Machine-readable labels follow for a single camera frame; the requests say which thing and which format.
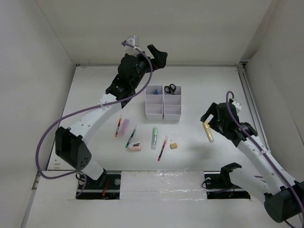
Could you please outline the yellow highlighter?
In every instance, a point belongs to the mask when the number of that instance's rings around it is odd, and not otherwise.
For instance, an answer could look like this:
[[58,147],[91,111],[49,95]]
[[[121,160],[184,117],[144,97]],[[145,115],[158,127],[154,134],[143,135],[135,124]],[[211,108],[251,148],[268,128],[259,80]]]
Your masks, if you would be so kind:
[[205,130],[205,133],[206,133],[206,136],[207,136],[209,142],[210,143],[214,142],[214,137],[211,132],[211,128],[210,128],[209,124],[207,122],[203,122],[202,125],[203,125],[203,128]]

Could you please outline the black handled scissors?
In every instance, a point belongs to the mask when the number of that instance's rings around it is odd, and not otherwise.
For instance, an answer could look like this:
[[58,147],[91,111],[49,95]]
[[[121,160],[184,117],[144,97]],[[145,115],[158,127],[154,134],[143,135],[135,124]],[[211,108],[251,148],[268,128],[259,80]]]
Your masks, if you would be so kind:
[[167,85],[167,86],[164,87],[164,91],[167,94],[175,95],[176,85],[175,84]]

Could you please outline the green highlighter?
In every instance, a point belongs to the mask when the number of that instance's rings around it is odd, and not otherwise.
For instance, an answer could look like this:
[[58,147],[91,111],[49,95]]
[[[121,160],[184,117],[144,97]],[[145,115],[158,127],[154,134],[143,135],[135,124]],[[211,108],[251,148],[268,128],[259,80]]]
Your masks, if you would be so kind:
[[158,128],[154,127],[152,130],[152,143],[151,149],[155,150],[157,145]]

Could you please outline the purple highlighter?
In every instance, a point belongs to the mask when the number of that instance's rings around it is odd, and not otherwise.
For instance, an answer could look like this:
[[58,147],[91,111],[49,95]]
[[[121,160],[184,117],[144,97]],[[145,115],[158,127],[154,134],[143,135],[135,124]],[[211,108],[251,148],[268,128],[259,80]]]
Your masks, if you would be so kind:
[[123,136],[124,135],[125,130],[126,130],[128,124],[129,124],[129,119],[125,119],[124,122],[123,122],[123,124],[122,124],[122,127],[121,127],[121,129],[119,131],[119,136]]

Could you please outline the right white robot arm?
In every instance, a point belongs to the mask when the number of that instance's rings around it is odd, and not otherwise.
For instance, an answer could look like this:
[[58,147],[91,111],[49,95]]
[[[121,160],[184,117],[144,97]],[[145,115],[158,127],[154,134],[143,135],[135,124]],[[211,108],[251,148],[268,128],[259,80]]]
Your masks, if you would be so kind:
[[209,127],[231,141],[251,161],[259,175],[247,174],[233,162],[221,168],[210,180],[209,189],[238,186],[263,204],[267,214],[277,223],[304,212],[304,184],[298,182],[266,150],[257,131],[249,123],[241,123],[238,112],[241,105],[230,99],[226,103],[212,103],[201,117],[204,123],[211,115]]

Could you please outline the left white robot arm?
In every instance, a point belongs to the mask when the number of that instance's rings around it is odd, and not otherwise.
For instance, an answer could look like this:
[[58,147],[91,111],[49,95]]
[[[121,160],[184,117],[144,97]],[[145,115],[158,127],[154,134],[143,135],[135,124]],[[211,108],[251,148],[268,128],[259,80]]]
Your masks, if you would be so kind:
[[84,110],[86,113],[78,122],[68,128],[59,127],[55,134],[56,155],[77,172],[89,177],[90,184],[101,188],[106,182],[106,170],[92,159],[88,142],[98,129],[115,113],[123,109],[137,96],[136,88],[145,74],[166,66],[168,54],[148,45],[152,58],[138,46],[122,42],[125,56],[118,66],[118,73],[101,97],[99,104]]

